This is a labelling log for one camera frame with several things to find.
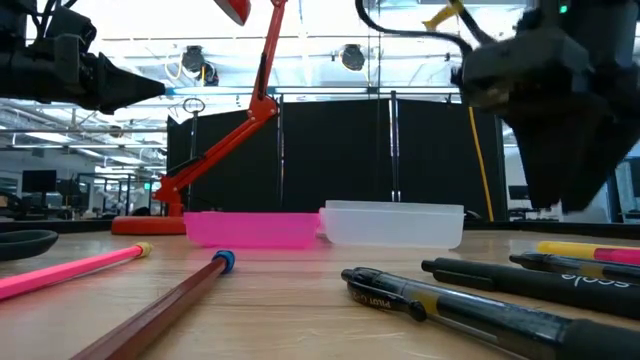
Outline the slim black pen yellow band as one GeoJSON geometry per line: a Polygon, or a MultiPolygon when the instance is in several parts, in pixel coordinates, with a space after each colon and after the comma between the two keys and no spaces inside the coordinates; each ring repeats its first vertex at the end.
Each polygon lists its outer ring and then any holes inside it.
{"type": "Polygon", "coordinates": [[[640,285],[640,266],[636,265],[532,252],[520,255],[512,254],[509,256],[509,260],[529,270],[580,275],[640,285]]]}

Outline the pink plastic box lid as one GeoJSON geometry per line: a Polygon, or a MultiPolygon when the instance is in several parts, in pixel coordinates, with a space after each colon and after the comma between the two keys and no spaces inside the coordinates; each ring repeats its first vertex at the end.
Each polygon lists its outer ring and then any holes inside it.
{"type": "Polygon", "coordinates": [[[188,212],[187,238],[202,247],[298,249],[315,243],[317,213],[188,212]]]}

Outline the black room divider screen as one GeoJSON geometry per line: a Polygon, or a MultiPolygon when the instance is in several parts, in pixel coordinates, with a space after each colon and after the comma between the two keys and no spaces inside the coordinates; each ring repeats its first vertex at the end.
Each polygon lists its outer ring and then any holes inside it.
{"type": "Polygon", "coordinates": [[[286,103],[183,191],[191,211],[315,212],[328,200],[456,204],[507,218],[499,122],[460,104],[286,103]]]}

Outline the dark framed window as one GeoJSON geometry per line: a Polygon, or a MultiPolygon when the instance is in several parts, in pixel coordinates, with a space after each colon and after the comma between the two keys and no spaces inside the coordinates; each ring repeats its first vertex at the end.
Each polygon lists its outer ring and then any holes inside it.
{"type": "Polygon", "coordinates": [[[612,221],[640,225],[640,157],[619,163],[609,185],[612,221]]]}

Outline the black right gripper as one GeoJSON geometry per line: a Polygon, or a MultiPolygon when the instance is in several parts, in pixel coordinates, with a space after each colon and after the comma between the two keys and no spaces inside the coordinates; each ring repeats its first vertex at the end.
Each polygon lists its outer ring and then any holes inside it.
{"type": "Polygon", "coordinates": [[[534,208],[589,206],[640,135],[640,66],[632,24],[518,32],[463,57],[451,81],[513,130],[534,208]],[[565,185],[564,135],[585,135],[565,185]]]}

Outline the brown pencil blue eraser cap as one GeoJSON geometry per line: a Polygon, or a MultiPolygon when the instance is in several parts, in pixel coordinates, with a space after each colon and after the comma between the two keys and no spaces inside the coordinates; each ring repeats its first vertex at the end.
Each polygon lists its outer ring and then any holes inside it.
{"type": "Polygon", "coordinates": [[[232,251],[219,250],[204,267],[70,360],[136,360],[213,288],[220,275],[231,272],[234,264],[235,255],[232,251]]]}

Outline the dark computer monitor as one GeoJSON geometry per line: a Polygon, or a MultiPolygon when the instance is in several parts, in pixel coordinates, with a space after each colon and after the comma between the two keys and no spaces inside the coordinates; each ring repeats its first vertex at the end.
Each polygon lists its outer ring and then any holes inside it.
{"type": "Polygon", "coordinates": [[[24,170],[22,172],[22,191],[24,193],[55,192],[56,186],[56,170],[24,170]]]}

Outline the yellow and pink highlighter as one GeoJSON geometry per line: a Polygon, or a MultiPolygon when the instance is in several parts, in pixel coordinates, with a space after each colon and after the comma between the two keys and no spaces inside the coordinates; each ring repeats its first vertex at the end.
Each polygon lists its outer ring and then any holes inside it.
{"type": "Polygon", "coordinates": [[[537,251],[554,255],[640,266],[640,247],[542,241],[537,245],[537,251]]]}

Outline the black Pilot gel pen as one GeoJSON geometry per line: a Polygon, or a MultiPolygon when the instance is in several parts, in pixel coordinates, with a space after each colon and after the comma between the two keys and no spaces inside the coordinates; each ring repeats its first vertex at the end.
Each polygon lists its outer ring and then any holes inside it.
{"type": "Polygon", "coordinates": [[[527,360],[640,360],[640,332],[569,319],[430,285],[377,269],[345,269],[351,297],[372,308],[431,320],[527,360]]]}

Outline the clear plastic supply box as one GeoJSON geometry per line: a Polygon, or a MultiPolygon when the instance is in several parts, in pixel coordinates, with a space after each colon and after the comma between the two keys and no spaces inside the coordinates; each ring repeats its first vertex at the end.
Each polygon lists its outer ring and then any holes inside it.
{"type": "Polygon", "coordinates": [[[462,205],[328,200],[321,229],[334,244],[454,249],[462,240],[462,205]]]}

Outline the round ceiling fixture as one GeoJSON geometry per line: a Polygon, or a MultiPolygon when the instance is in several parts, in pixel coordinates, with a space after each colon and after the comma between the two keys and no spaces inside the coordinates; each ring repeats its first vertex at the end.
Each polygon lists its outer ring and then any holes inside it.
{"type": "Polygon", "coordinates": [[[181,57],[181,70],[200,86],[218,86],[219,76],[214,65],[208,62],[199,45],[187,46],[181,57]]]}
{"type": "Polygon", "coordinates": [[[342,65],[350,71],[361,71],[365,57],[357,44],[347,44],[340,55],[342,65]]]}

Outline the pink pencil yellow eraser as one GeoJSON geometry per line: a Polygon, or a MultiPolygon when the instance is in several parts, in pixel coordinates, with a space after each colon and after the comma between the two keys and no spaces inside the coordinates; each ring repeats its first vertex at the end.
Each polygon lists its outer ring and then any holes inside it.
{"type": "Polygon", "coordinates": [[[131,247],[0,279],[0,300],[19,296],[123,261],[148,256],[152,245],[131,247]]]}

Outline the red desk lamp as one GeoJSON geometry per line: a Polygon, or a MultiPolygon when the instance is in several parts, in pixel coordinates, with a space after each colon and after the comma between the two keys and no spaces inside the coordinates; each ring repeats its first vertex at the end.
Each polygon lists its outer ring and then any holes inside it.
{"type": "Polygon", "coordinates": [[[202,156],[193,158],[160,179],[153,198],[168,205],[166,216],[118,216],[113,219],[114,235],[184,235],[181,191],[220,162],[278,113],[276,100],[267,94],[269,76],[279,40],[287,0],[270,0],[273,11],[261,52],[247,120],[222,138],[202,156]]]}

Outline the black pen white lettering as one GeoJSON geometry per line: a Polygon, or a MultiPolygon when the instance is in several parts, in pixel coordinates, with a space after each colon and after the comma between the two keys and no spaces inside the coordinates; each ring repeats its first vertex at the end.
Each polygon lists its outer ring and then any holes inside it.
{"type": "Polygon", "coordinates": [[[450,258],[421,268],[444,283],[502,292],[640,320],[640,285],[450,258]]]}

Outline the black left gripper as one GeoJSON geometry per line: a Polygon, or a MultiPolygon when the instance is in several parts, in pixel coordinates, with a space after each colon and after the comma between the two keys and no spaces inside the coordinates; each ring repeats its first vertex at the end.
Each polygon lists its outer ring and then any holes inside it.
{"type": "Polygon", "coordinates": [[[71,102],[105,114],[165,94],[162,82],[115,66],[103,53],[97,58],[81,50],[75,35],[46,38],[0,50],[0,97],[39,102],[71,102]]]}

